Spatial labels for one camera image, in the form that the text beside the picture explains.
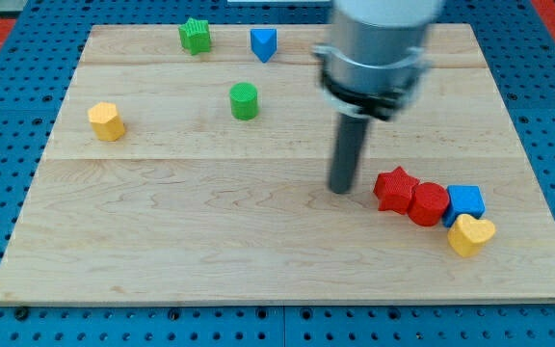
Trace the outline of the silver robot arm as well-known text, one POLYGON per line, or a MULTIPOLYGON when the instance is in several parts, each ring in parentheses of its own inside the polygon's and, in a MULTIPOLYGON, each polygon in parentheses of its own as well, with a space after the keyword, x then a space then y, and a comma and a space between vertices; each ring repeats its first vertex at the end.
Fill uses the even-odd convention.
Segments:
POLYGON ((391 120, 430 67, 430 24, 443 0, 334 0, 326 40, 313 47, 323 96, 348 121, 391 120))

